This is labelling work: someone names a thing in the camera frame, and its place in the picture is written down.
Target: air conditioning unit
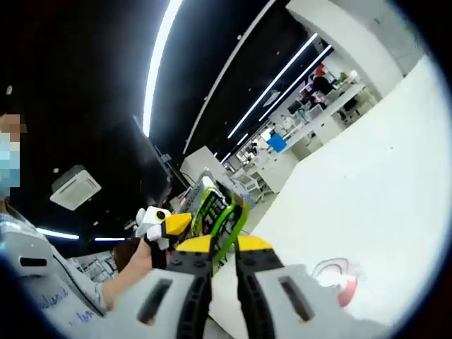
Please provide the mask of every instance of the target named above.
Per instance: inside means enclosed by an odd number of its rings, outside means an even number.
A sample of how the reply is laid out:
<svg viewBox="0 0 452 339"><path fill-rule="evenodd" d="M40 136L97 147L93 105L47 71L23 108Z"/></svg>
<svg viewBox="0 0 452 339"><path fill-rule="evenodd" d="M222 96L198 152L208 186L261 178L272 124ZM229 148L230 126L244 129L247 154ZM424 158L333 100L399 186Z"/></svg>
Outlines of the air conditioning unit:
<svg viewBox="0 0 452 339"><path fill-rule="evenodd" d="M52 184L50 201L75 210L100 191L100 185L83 166L76 165Z"/></svg>

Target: white toy part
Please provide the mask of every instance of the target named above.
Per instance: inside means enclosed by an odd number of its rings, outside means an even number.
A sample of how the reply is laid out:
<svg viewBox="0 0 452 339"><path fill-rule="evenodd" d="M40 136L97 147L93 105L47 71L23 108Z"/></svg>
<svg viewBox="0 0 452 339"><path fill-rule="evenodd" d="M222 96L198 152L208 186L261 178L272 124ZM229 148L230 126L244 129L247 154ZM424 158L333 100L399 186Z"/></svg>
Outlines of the white toy part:
<svg viewBox="0 0 452 339"><path fill-rule="evenodd" d="M171 212L164 208L154 206L149 206L147 210L140 208L136 214L138 229L135 231L135 236L144 236L149 241L156 241L160 249L167 249L170 246L170 241L162 238L161 224L170 215Z"/></svg>

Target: led light strip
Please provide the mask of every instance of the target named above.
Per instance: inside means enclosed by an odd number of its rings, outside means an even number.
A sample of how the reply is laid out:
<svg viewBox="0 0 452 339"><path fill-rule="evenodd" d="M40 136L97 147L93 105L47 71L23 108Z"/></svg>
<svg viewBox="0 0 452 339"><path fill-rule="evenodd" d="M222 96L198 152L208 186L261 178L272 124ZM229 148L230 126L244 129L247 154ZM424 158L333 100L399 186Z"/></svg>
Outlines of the led light strip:
<svg viewBox="0 0 452 339"><path fill-rule="evenodd" d="M299 51L290 59L290 61L287 63L287 65L284 66L284 68L281 70L281 72L276 76L276 78L273 79L273 81L270 83L270 85L267 86L267 88L262 92L261 96L258 97L258 99L253 103L253 105L248 109L248 111L245 113L245 115L240 119L239 123L235 125L234 129L231 131L231 133L227 136L228 139L231 139L231 137L234 135L236 130L243 124L245 119L251 114L251 111L256 108L257 104L265 97L265 95L268 93L269 90L275 85L276 81L278 81L281 76L283 76L284 72L291 67L291 65L297 60L297 58L300 56L301 53L304 52L304 50L317 38L318 34L314 33L308 41L302 46L302 48L299 49Z"/></svg>
<svg viewBox="0 0 452 339"><path fill-rule="evenodd" d="M220 164L222 164L230 155L231 155L231 152L226 154L226 156L223 158L223 160L220 161Z"/></svg>
<svg viewBox="0 0 452 339"><path fill-rule="evenodd" d="M36 227L36 230L39 233L48 235L50 237L58 237L58 238L72 239L72 240L77 240L79 238L78 235L49 231L49 230L45 230L44 228L39 228L39 227Z"/></svg>
<svg viewBox="0 0 452 339"><path fill-rule="evenodd" d="M314 66L326 54L326 52L329 51L331 48L332 48L331 45L328 45L328 47L325 48L322 51L322 53L320 53L309 66L307 66L307 68L303 71L303 73L301 73L299 75L297 80L295 80L292 83L292 85L290 85L289 88L282 95L280 95L280 97L273 103L273 105L270 106L270 108L267 110L267 112L265 112L262 115L262 117L259 118L259 121L262 121L263 118L265 118L266 115L268 113L270 113L273 108L275 108L275 106L279 103L279 101L281 101L284 98L284 96L289 93L289 91L311 70L312 66Z"/></svg>
<svg viewBox="0 0 452 339"><path fill-rule="evenodd" d="M240 141L237 143L237 146L240 145L241 143L243 143L243 140L245 140L245 138L248 136L248 134L245 134L244 136L242 136L242 138L240 139Z"/></svg>
<svg viewBox="0 0 452 339"><path fill-rule="evenodd" d="M144 97L143 110L143 133L149 136L150 132L150 114L153 108L153 99L155 91L155 83L157 82L158 69L162 61L163 50L170 34L171 26L176 18L177 11L182 4L182 0L170 0L162 23L158 30L157 39L155 40L153 55L150 59L148 82L146 84L146 92Z"/></svg>
<svg viewBox="0 0 452 339"><path fill-rule="evenodd" d="M126 238L94 238L95 242L121 242Z"/></svg>

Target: white desk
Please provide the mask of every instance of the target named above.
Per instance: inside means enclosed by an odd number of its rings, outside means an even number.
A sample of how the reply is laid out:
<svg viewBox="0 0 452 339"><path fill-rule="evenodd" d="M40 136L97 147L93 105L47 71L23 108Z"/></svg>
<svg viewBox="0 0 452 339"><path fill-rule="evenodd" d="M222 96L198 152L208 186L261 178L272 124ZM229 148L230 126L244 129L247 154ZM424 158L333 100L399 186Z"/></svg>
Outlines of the white desk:
<svg viewBox="0 0 452 339"><path fill-rule="evenodd" d="M341 109L347 102L349 102L356 94L361 92L365 88L363 83L358 83L351 85L351 87L344 92L335 102L332 102L320 115L314 120L310 121L308 124L300 124L295 127L291 132L284 136L284 139L287 139L287 147L283 152L290 149L294 144L298 141L302 140L305 136L309 135L311 132L320 131L322 128L322 124L331 123L328 119L331 118L333 114L335 114L339 109Z"/></svg>
<svg viewBox="0 0 452 339"><path fill-rule="evenodd" d="M300 162L252 232L285 265L303 263L309 272L347 258L359 267L347 312L388 325L429 291L449 239L451 120L443 82L427 61ZM425 143L424 135L434 138ZM247 338L233 258L213 277L210 316L233 338Z"/></svg>

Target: handwriting on shirt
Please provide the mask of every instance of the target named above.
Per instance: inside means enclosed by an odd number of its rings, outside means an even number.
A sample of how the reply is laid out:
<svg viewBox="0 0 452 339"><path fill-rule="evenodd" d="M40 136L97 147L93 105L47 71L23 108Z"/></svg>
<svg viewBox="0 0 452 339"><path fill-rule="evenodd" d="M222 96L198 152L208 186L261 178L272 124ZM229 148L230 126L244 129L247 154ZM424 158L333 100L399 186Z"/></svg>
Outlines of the handwriting on shirt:
<svg viewBox="0 0 452 339"><path fill-rule="evenodd" d="M61 300L65 299L68 296L68 291L64 288L61 288L59 292L52 294L51 296L41 295L42 300L38 301L37 305L40 309L48 309L50 307L55 306Z"/></svg>
<svg viewBox="0 0 452 339"><path fill-rule="evenodd" d="M91 319L94 317L94 313L92 311L80 311L76 312L76 315L78 317L78 320L80 320L82 323L89 323ZM69 321L69 325L74 326L78 323L77 320Z"/></svg>

